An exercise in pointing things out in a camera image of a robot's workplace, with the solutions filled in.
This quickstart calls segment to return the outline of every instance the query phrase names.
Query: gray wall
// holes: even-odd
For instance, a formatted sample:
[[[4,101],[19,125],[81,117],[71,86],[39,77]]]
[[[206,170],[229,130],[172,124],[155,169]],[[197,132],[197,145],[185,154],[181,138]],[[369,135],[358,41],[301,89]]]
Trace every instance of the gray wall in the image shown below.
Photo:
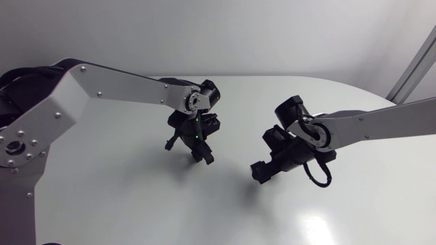
[[[435,7],[434,0],[2,0],[0,72],[74,57],[150,76],[313,76],[385,97],[435,25]]]

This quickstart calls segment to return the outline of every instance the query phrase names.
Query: bolt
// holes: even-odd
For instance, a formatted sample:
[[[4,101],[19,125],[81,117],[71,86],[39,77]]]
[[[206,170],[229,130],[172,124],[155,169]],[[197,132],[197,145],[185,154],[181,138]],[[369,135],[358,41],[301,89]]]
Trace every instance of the bolt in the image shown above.
[[[18,137],[23,137],[25,135],[25,132],[20,130],[20,131],[16,132],[16,134]]]

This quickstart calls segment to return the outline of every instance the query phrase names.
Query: aluminum arm segment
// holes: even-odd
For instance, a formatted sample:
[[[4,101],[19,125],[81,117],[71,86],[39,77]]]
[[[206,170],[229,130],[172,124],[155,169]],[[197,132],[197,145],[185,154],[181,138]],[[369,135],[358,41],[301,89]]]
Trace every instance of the aluminum arm segment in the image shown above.
[[[307,135],[298,122],[287,130],[328,152],[362,140],[378,140],[436,134],[436,97],[370,112],[351,110],[316,116],[308,128],[320,138]]]
[[[167,105],[178,111],[181,122],[196,123],[196,130],[213,124],[204,137],[189,142],[193,152],[197,146],[211,152],[204,140],[219,128],[216,114],[202,117],[220,97],[208,80],[155,80],[66,59],[50,67],[9,71],[0,78],[0,88],[0,244],[5,245],[36,243],[34,187],[50,145],[78,122],[90,98]],[[185,144],[189,133],[180,135]],[[196,156],[201,161],[203,156]]]

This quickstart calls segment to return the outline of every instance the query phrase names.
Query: metal frame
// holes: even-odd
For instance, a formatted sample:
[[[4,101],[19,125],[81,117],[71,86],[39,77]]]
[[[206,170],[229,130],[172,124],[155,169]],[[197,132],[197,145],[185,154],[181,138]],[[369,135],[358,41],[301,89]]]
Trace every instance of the metal frame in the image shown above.
[[[436,26],[430,32],[418,53],[411,61],[399,81],[389,92],[386,99],[400,104],[409,97],[410,93],[420,83],[425,74],[436,61]]]
[[[166,84],[92,64],[72,67],[47,98],[0,130],[0,146],[25,144],[25,151],[15,156],[0,150],[1,244],[36,243],[34,187],[44,173],[48,149],[78,122],[90,98],[167,105],[191,116],[211,108],[194,84]]]
[[[321,136],[316,141],[302,131],[298,122],[288,131],[328,152],[362,140],[378,140],[436,134],[436,97],[395,105],[370,112],[340,111],[317,117],[309,122]],[[325,135],[330,135],[326,142]]]

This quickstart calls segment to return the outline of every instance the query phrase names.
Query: black cable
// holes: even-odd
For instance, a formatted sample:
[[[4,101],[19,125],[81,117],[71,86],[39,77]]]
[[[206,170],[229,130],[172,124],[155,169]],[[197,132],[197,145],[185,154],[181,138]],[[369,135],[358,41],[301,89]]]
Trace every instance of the black cable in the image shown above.
[[[4,73],[0,77],[0,88],[4,88],[5,86],[11,84],[15,79],[31,75],[31,74],[39,74],[46,77],[55,77],[61,75],[63,73],[63,68],[61,67],[23,67],[10,70]]]
[[[318,182],[311,174],[310,170],[309,170],[309,166],[307,165],[307,163],[303,163],[303,167],[305,168],[305,172],[308,175],[309,179],[312,180],[313,183],[315,183],[316,185],[318,185],[319,187],[322,188],[326,188],[327,186],[330,185],[330,183],[332,182],[332,174],[330,173],[330,170],[328,169],[327,165],[325,163],[319,163],[322,171],[326,174],[327,176],[327,182],[326,183],[321,183]]]
[[[303,114],[302,116],[305,116],[305,117],[308,117],[308,118],[312,118],[312,119],[315,119],[315,117],[314,117],[314,116],[312,116],[312,115],[306,115],[306,114]]]
[[[302,109],[300,107],[300,105],[298,104],[297,106],[297,116],[298,116],[298,125],[300,125],[301,129],[303,130],[303,132],[305,132],[307,135],[310,135],[313,139],[315,140],[319,140],[320,139],[320,135],[318,135],[318,133],[311,131],[310,129],[307,128],[306,123],[303,119],[303,114],[302,114]]]

